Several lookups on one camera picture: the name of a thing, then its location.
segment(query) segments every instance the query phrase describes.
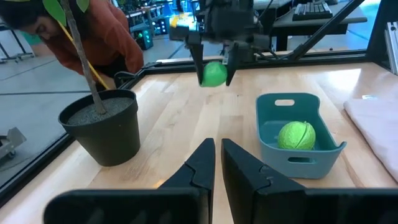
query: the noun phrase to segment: desk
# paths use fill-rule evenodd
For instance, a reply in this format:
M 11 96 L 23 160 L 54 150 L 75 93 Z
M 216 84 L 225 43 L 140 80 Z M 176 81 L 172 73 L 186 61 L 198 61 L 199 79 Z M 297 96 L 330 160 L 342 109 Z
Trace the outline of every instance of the desk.
M 0 223 L 40 223 L 46 203 L 71 189 L 151 188 L 168 179 L 205 138 L 216 142 L 213 223 L 232 224 L 221 171 L 220 144 L 230 138 L 260 158 L 256 97 L 305 91 L 321 99 L 320 114 L 335 141 L 347 141 L 331 172 L 307 187 L 397 187 L 343 111 L 350 98 L 394 97 L 396 76 L 373 64 L 238 70 L 230 87 L 199 88 L 191 74 L 151 75 L 133 90 L 142 147 L 116 167 L 99 166 L 74 142 L 0 209 Z
M 333 14 L 339 12 L 347 2 L 341 2 L 336 5 L 329 6 Z M 329 19 L 314 19 L 308 21 L 293 21 L 294 10 L 274 22 L 271 36 L 277 37 L 276 51 L 287 50 L 287 37 L 290 35 L 312 35 Z M 346 34 L 348 24 L 367 22 L 368 18 L 363 14 L 362 9 L 357 7 L 350 15 L 348 15 L 340 25 L 329 34 Z

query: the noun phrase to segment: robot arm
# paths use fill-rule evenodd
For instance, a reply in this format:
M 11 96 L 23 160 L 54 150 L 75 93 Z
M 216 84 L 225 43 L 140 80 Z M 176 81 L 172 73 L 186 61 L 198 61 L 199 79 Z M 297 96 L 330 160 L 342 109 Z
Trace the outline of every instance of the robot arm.
M 253 0 L 199 0 L 194 24 L 184 23 L 184 14 L 177 0 L 180 15 L 170 23 L 170 40 L 184 41 L 195 63 L 198 82 L 203 81 L 202 41 L 226 46 L 223 64 L 231 83 L 241 61 L 254 60 L 254 53 L 269 49 L 269 36 L 262 35 L 262 26 L 253 9 Z

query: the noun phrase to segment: green ball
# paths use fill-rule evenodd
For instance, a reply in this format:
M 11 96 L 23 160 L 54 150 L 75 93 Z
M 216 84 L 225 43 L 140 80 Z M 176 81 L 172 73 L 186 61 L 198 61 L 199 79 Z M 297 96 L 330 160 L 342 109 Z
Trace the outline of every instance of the green ball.
M 216 87 L 226 81 L 227 69 L 219 62 L 210 62 L 203 71 L 202 87 Z
M 281 149 L 312 150 L 315 145 L 315 130 L 308 122 L 287 123 L 279 132 L 278 147 Z

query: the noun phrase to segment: green leaf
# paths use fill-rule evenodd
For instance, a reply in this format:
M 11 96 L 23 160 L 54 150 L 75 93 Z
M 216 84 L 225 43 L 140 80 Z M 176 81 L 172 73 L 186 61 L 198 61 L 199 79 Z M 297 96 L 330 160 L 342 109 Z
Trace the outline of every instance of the green leaf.
M 44 8 L 47 12 L 65 27 L 67 26 L 67 17 L 58 0 L 43 0 Z
M 89 0 L 76 0 L 77 5 L 82 12 L 85 12 L 88 9 L 88 2 Z

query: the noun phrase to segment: potted plant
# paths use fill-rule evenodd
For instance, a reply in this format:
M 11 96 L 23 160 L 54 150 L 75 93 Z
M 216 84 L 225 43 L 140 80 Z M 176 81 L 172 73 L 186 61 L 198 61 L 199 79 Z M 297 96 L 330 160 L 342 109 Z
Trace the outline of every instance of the potted plant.
M 90 3 L 89 0 L 71 1 L 76 1 L 83 12 Z M 43 3 L 47 12 L 62 26 L 65 35 L 69 36 L 65 29 L 68 27 L 91 91 L 91 95 L 68 105 L 60 113 L 59 122 L 100 165 L 115 166 L 128 161 L 140 148 L 135 93 L 129 90 L 98 92 L 69 0 L 43 0 Z

